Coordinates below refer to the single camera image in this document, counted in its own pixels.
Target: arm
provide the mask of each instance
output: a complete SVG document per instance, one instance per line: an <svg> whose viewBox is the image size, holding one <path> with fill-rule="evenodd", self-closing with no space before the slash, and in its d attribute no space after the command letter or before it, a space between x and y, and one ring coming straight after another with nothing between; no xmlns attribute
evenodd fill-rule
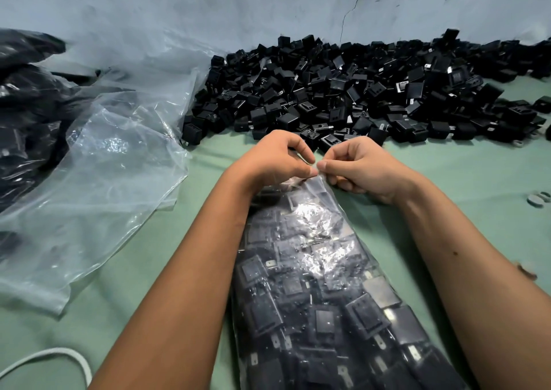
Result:
<svg viewBox="0 0 551 390"><path fill-rule="evenodd" d="M443 192L366 137L334 146L318 168L402 211L483 388L551 388L551 298Z"/></svg>
<svg viewBox="0 0 551 390"><path fill-rule="evenodd" d="M278 130L224 172L90 389L208 387L252 197L265 185L317 175L288 147L315 161L299 136Z"/></svg>

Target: white cable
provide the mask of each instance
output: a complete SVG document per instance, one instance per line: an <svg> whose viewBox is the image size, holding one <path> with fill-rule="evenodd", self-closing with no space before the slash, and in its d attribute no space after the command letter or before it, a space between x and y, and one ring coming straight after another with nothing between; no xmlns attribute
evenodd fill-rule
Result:
<svg viewBox="0 0 551 390"><path fill-rule="evenodd" d="M11 373L13 370L20 367L21 365L26 364L27 362L35 360L37 358L42 358L50 355L67 355L68 357L75 359L80 364L80 368L82 368L82 372L84 373L84 379L86 380L86 387L90 385L90 382L92 381L92 370L90 369L90 366L88 365L86 358L84 358L81 354L76 352L74 349L62 348L62 347L50 348L44 351L35 352L34 354L31 354L23 359L20 359L17 362L14 362L4 371L0 372L0 380L2 380L6 375L8 375L9 373Z"/></svg>

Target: pile of chargers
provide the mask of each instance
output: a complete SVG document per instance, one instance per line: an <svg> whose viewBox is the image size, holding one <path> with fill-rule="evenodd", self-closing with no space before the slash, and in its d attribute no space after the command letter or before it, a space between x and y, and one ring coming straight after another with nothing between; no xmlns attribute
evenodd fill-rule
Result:
<svg viewBox="0 0 551 390"><path fill-rule="evenodd" d="M312 149L367 135L378 144L427 138L522 141L545 123L551 97L530 104L499 98L484 84L517 75L551 76L551 39L479 45L448 29L432 42L370 45L323 43L309 35L278 46L258 45L224 59L213 56L206 87L186 116L183 142L197 145L209 131L252 130L259 140L273 129L300 134Z"/></svg>

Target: right hand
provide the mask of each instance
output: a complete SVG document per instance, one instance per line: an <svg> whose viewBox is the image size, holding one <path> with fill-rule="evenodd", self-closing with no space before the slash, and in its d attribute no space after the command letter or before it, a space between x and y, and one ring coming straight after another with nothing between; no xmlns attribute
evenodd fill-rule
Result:
<svg viewBox="0 0 551 390"><path fill-rule="evenodd" d="M336 144L317 167L330 184L357 194L368 192L385 204L406 198L414 181L422 178L366 136Z"/></svg>

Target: hand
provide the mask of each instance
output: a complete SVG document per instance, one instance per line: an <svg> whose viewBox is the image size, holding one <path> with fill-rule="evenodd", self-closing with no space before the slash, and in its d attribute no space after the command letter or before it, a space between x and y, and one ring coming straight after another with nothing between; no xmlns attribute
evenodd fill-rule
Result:
<svg viewBox="0 0 551 390"><path fill-rule="evenodd" d="M257 145L239 158L229 170L240 174L255 191L267 185L279 184L292 177L310 178L318 175L313 164L316 159L304 140L294 133L285 130L274 130L264 136Z"/></svg>
<svg viewBox="0 0 551 390"><path fill-rule="evenodd" d="M327 181L348 192L369 192L386 204L396 204L422 177L368 137L336 144L317 163Z"/></svg>

